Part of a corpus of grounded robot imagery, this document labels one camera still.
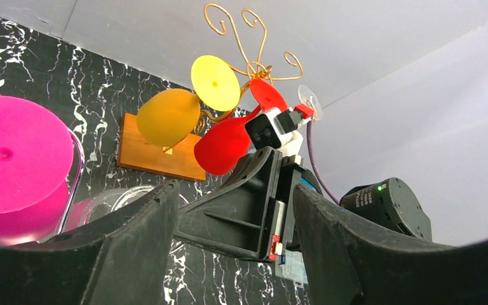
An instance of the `pink bowl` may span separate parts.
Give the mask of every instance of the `pink bowl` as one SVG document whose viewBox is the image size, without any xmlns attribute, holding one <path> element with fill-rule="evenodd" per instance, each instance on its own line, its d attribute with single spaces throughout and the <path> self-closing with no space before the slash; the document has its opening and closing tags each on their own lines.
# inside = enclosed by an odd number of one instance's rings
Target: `pink bowl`
<svg viewBox="0 0 488 305">
<path fill-rule="evenodd" d="M 55 231 L 68 200 L 63 182 L 46 199 L 23 210 L 0 214 L 0 245 L 10 246 L 41 240 Z"/>
<path fill-rule="evenodd" d="M 44 107 L 0 96 L 0 245 L 43 238 L 66 206 L 74 146 Z"/>
</svg>

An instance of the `clear plastic disc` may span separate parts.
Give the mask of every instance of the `clear plastic disc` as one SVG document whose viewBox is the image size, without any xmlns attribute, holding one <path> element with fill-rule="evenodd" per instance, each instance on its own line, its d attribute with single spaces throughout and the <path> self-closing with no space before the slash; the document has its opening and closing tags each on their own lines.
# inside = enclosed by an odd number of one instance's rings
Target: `clear plastic disc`
<svg viewBox="0 0 488 305">
<path fill-rule="evenodd" d="M 323 107 L 315 93 L 308 86 L 300 85 L 298 87 L 298 97 L 300 98 L 300 104 L 304 104 L 315 111 L 313 121 L 320 121 L 323 118 Z"/>
</svg>

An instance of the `wire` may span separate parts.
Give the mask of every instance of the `wire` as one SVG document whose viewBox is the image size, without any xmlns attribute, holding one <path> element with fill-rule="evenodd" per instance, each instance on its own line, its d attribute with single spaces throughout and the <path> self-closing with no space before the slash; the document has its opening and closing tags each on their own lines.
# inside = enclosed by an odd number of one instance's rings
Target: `wire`
<svg viewBox="0 0 488 305">
<path fill-rule="evenodd" d="M 250 78 L 250 81 L 252 79 L 255 79 L 255 78 L 267 79 L 268 81 L 270 81 L 270 85 L 274 85 L 274 80 L 284 81 L 284 80 L 289 80 L 289 79 L 299 79 L 302 77 L 302 75 L 304 74 L 304 69 L 302 68 L 302 64 L 300 63 L 300 60 L 298 60 L 298 58 L 292 52 L 289 52 L 289 51 L 283 52 L 283 57 L 289 65 L 299 68 L 300 74 L 298 76 L 290 76 L 290 77 L 285 77 L 285 78 L 273 78 L 270 75 L 270 72 L 272 71 L 272 66 L 268 65 L 265 67 L 264 65 L 261 64 L 261 55 L 262 55 L 262 51 L 264 48 L 264 43 L 266 42 L 267 29 L 266 29 L 266 25 L 264 24 L 264 22 L 261 20 L 261 18 L 255 12 L 253 12 L 249 8 L 245 8 L 241 12 L 242 19 L 244 19 L 244 22 L 249 27 L 257 27 L 257 24 L 260 24 L 262 29 L 263 29 L 261 47 L 259 48 L 259 54 L 257 56 L 257 61 L 249 61 L 248 57 L 246 56 L 246 53 L 244 52 L 244 49 L 242 47 L 242 43 L 241 43 L 240 37 L 236 31 L 236 26 L 234 24 L 234 20 L 233 20 L 233 17 L 231 16 L 231 14 L 219 4 L 207 3 L 207 5 L 205 5 L 205 8 L 203 9 L 203 14 L 205 16 L 205 19 L 207 20 L 207 23 L 210 26 L 210 28 L 214 32 L 216 32 L 218 35 L 225 36 L 227 34 L 226 21 L 220 20 L 219 23 L 221 26 L 221 30 L 218 29 L 216 27 L 216 25 L 214 25 L 214 23 L 212 22 L 210 17 L 208 16 L 208 8 L 210 8 L 210 7 L 217 8 L 223 14 L 225 14 L 225 16 L 227 16 L 227 18 L 229 19 L 229 23 L 231 24 L 231 28 L 233 30 L 233 34 L 234 34 L 234 38 L 236 40 L 236 44 L 238 46 L 238 50 L 240 51 L 242 58 L 244 58 L 244 61 L 246 62 L 246 72 L 241 71 L 241 70 L 237 69 L 236 67 L 228 64 L 229 67 L 234 72 L 248 76 L 248 78 Z M 246 84 L 244 84 L 244 86 L 242 86 L 242 88 L 240 89 L 240 98 L 241 99 L 242 99 L 242 96 L 244 95 L 244 93 L 249 88 L 250 88 L 250 82 L 247 82 Z M 216 124 L 216 123 L 223 121 L 226 118 L 231 117 L 231 115 L 233 114 L 233 111 L 234 111 L 234 109 L 224 112 L 219 117 L 215 117 L 210 111 L 201 110 L 201 116 L 198 120 L 198 125 L 194 130 L 195 134 L 201 133 L 207 127 L 207 118 L 212 123 Z"/>
<path fill-rule="evenodd" d="M 321 178 L 321 175 L 319 175 L 319 171 L 317 170 L 317 166 L 315 165 L 315 159 L 313 158 L 313 148 L 311 145 L 311 123 L 308 123 L 308 126 L 306 127 L 306 142 L 308 143 L 308 154 L 309 154 L 309 162 L 311 163 L 311 167 L 313 169 L 313 172 L 315 173 L 315 177 L 317 178 L 317 181 L 319 181 L 319 184 L 323 187 L 325 192 L 334 200 L 336 205 L 339 205 L 339 200 L 332 194 L 330 189 L 326 186 L 324 183 L 323 179 Z"/>
</svg>

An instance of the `wooden plaque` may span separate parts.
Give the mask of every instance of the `wooden plaque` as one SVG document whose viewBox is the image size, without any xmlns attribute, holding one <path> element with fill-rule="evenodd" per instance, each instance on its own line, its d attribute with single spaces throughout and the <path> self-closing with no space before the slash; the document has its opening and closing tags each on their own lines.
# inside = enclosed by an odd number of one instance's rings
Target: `wooden plaque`
<svg viewBox="0 0 488 305">
<path fill-rule="evenodd" d="M 187 180 L 204 181 L 207 179 L 207 173 L 199 166 L 193 153 L 194 146 L 200 139 L 200 136 L 190 133 L 175 147 L 164 152 L 162 147 L 147 143 L 137 129 L 136 116 L 125 113 L 121 125 L 117 165 Z"/>
</svg>

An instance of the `curly wire decoration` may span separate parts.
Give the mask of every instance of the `curly wire decoration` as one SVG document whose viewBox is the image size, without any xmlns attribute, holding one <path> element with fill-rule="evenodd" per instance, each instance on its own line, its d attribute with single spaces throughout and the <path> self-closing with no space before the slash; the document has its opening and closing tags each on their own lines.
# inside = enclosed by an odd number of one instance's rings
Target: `curly wire decoration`
<svg viewBox="0 0 488 305">
<path fill-rule="evenodd" d="M 218 33 L 219 35 L 225 36 L 227 34 L 227 28 L 225 25 L 225 21 L 220 20 L 220 25 L 222 27 L 222 30 L 219 30 L 216 28 L 216 26 L 214 25 L 214 23 L 211 21 L 210 17 L 208 16 L 207 9 L 211 6 L 213 6 L 214 8 L 217 8 L 218 10 L 221 10 L 221 12 L 223 12 L 223 14 L 225 14 L 225 16 L 227 16 L 227 18 L 229 19 L 229 23 L 231 24 L 231 28 L 233 29 L 236 44 L 238 45 L 238 49 L 240 50 L 240 54 L 244 58 L 244 61 L 246 61 L 246 72 L 239 70 L 232 65 L 229 65 L 230 68 L 234 72 L 248 76 L 249 79 L 257 78 L 259 75 L 259 72 L 260 72 L 260 68 L 263 68 L 263 70 L 264 70 L 264 66 L 261 64 L 261 55 L 262 55 L 262 51 L 264 49 L 264 45 L 266 42 L 266 36 L 268 33 L 268 31 L 266 29 L 266 25 L 261 20 L 261 18 L 252 10 L 250 10 L 248 8 L 245 8 L 244 10 L 242 10 L 242 12 L 241 12 L 242 19 L 244 19 L 244 22 L 249 27 L 255 28 L 255 27 L 257 27 L 257 24 L 260 24 L 261 27 L 263 28 L 263 31 L 264 31 L 262 41 L 261 41 L 261 47 L 259 48 L 259 54 L 257 56 L 257 60 L 251 62 L 248 60 L 248 57 L 246 56 L 246 53 L 244 52 L 244 49 L 242 48 L 242 43 L 240 41 L 240 37 L 238 36 L 238 32 L 236 31 L 236 26 L 234 24 L 234 20 L 233 20 L 231 14 L 229 14 L 229 12 L 226 9 L 224 9 L 223 7 L 221 7 L 219 4 L 208 3 L 207 5 L 205 5 L 205 9 L 203 10 L 203 13 L 205 14 L 205 19 L 207 20 L 207 23 L 210 26 L 210 28 L 212 30 L 214 30 L 216 33 Z M 246 13 L 252 15 L 255 19 L 251 22 L 250 19 L 248 19 L 246 17 Z M 304 75 L 304 69 L 302 68 L 302 64 L 300 63 L 300 60 L 298 60 L 298 58 L 292 52 L 290 52 L 290 51 L 283 52 L 283 57 L 288 64 L 292 65 L 293 67 L 298 67 L 300 70 L 300 74 L 298 76 L 290 76 L 290 77 L 286 77 L 286 78 L 273 78 L 269 74 L 267 74 L 267 77 L 264 77 L 264 78 L 268 79 L 271 84 L 273 83 L 273 81 L 286 81 L 286 80 L 291 80 L 291 79 L 299 79 Z M 252 64 L 257 65 L 257 70 L 254 69 Z"/>
<path fill-rule="evenodd" d="M 218 10 L 221 10 L 228 17 L 229 23 L 231 24 L 231 28 L 233 28 L 234 38 L 236 40 L 236 44 L 238 45 L 238 49 L 240 50 L 240 54 L 242 54 L 244 61 L 246 61 L 246 64 L 248 64 L 249 60 L 248 60 L 248 57 L 246 56 L 246 53 L 244 52 L 244 49 L 242 48 L 242 44 L 240 43 L 240 38 L 238 37 L 238 32 L 236 31 L 236 26 L 234 25 L 234 20 L 233 20 L 231 14 L 229 14 L 229 12 L 225 8 L 219 6 L 218 4 L 214 4 L 214 3 L 208 3 L 207 5 L 205 5 L 205 8 L 203 9 L 203 14 L 205 14 L 205 19 L 207 20 L 208 25 L 210 26 L 211 29 L 214 30 L 214 32 L 218 33 L 221 36 L 225 36 L 227 34 L 225 21 L 220 20 L 222 30 L 219 30 L 219 29 L 216 29 L 216 26 L 214 26 L 214 24 L 212 23 L 212 21 L 208 17 L 207 9 L 211 6 L 213 6 L 214 8 L 217 8 Z M 229 65 L 229 66 L 231 67 L 231 69 L 233 71 L 238 72 L 238 73 L 243 74 L 243 75 L 246 75 L 246 76 L 249 76 L 249 74 L 247 74 L 246 72 L 240 71 L 239 69 L 233 67 L 232 65 Z"/>
<path fill-rule="evenodd" d="M 250 13 L 252 16 L 255 17 L 253 23 L 250 22 L 248 18 L 246 18 L 245 13 Z M 249 8 L 245 8 L 244 10 L 242 10 L 242 19 L 244 19 L 244 22 L 246 22 L 246 24 L 249 27 L 255 27 L 258 22 L 259 24 L 261 24 L 261 27 L 263 29 L 263 35 L 262 35 L 261 47 L 259 48 L 259 55 L 257 56 L 257 62 L 261 62 L 262 49 L 264 48 L 264 43 L 266 42 L 266 34 L 267 34 L 266 25 L 264 25 L 264 22 L 261 20 L 261 18 L 257 16 L 257 14 L 252 10 L 250 10 Z"/>
<path fill-rule="evenodd" d="M 289 52 L 289 51 L 283 52 L 283 57 L 288 64 L 292 65 L 293 67 L 298 67 L 300 69 L 300 74 L 298 76 L 291 76 L 291 77 L 287 77 L 287 78 L 273 78 L 270 75 L 270 73 L 272 71 L 272 66 L 269 65 L 269 66 L 265 67 L 264 65 L 261 64 L 261 55 L 262 55 L 262 51 L 264 49 L 264 44 L 266 42 L 267 29 L 266 29 L 264 22 L 261 20 L 261 18 L 255 12 L 253 12 L 252 10 L 250 10 L 248 8 L 245 8 L 241 12 L 242 19 L 244 19 L 244 22 L 249 27 L 255 28 L 257 26 L 257 24 L 259 23 L 261 25 L 261 27 L 263 28 L 263 37 L 262 37 L 262 41 L 261 41 L 261 47 L 259 48 L 259 54 L 257 56 L 257 60 L 249 61 L 248 57 L 246 56 L 246 53 L 244 52 L 244 49 L 242 48 L 242 43 L 240 42 L 240 37 L 238 36 L 238 32 L 236 31 L 236 26 L 234 24 L 234 20 L 233 20 L 231 14 L 229 14 L 229 12 L 226 9 L 224 9 L 223 7 L 221 7 L 219 4 L 208 3 L 207 5 L 205 5 L 205 8 L 203 9 L 203 14 L 205 15 L 205 19 L 207 20 L 207 23 L 210 26 L 210 28 L 212 30 L 214 30 L 214 32 L 216 32 L 218 35 L 225 36 L 227 34 L 227 28 L 225 25 L 225 21 L 220 20 L 220 25 L 222 27 L 222 30 L 219 30 L 218 28 L 216 28 L 216 26 L 214 25 L 214 23 L 211 21 L 210 17 L 208 16 L 207 9 L 211 6 L 213 6 L 214 8 L 217 8 L 218 10 L 223 12 L 223 14 L 225 14 L 225 16 L 227 16 L 227 18 L 229 19 L 229 23 L 231 24 L 231 28 L 232 28 L 233 33 L 234 33 L 234 38 L 236 40 L 236 44 L 238 45 L 238 49 L 240 50 L 240 54 L 244 58 L 244 61 L 246 61 L 246 72 L 239 70 L 236 67 L 228 64 L 229 67 L 234 72 L 248 76 L 250 81 L 252 79 L 255 79 L 255 78 L 268 79 L 271 85 L 274 85 L 274 81 L 299 79 L 302 77 L 302 75 L 304 74 L 304 69 L 302 68 L 302 64 L 300 63 L 300 60 L 298 60 L 298 58 L 292 52 Z M 251 22 L 246 17 L 246 13 L 252 15 L 255 18 L 253 20 L 253 22 Z M 244 93 L 249 88 L 250 88 L 250 82 L 248 81 L 246 84 L 244 84 L 244 86 L 242 86 L 242 88 L 240 90 L 240 98 L 242 98 L 242 96 L 244 96 Z M 196 126 L 194 131 L 196 133 L 202 132 L 205 129 L 205 127 L 207 126 L 207 119 L 209 119 L 211 122 L 216 124 L 216 123 L 219 123 L 220 121 L 222 121 L 223 119 L 230 117 L 233 114 L 233 112 L 234 112 L 234 109 L 224 112 L 219 117 L 215 117 L 212 113 L 210 113 L 210 111 L 201 110 L 201 115 L 200 115 L 200 118 L 198 121 L 198 125 Z"/>
<path fill-rule="evenodd" d="M 295 62 L 291 62 L 291 59 L 289 59 L 287 56 L 291 56 Z M 283 57 L 285 58 L 285 61 L 292 65 L 293 67 L 298 67 L 300 69 L 300 74 L 298 76 L 291 76 L 291 77 L 288 77 L 288 78 L 272 78 L 273 81 L 288 81 L 288 80 L 291 80 L 291 79 L 299 79 L 302 77 L 302 75 L 304 75 L 304 69 L 302 68 L 302 64 L 300 63 L 300 60 L 298 60 L 298 58 L 292 53 L 292 52 L 289 52 L 289 51 L 285 51 L 283 52 Z"/>
</svg>

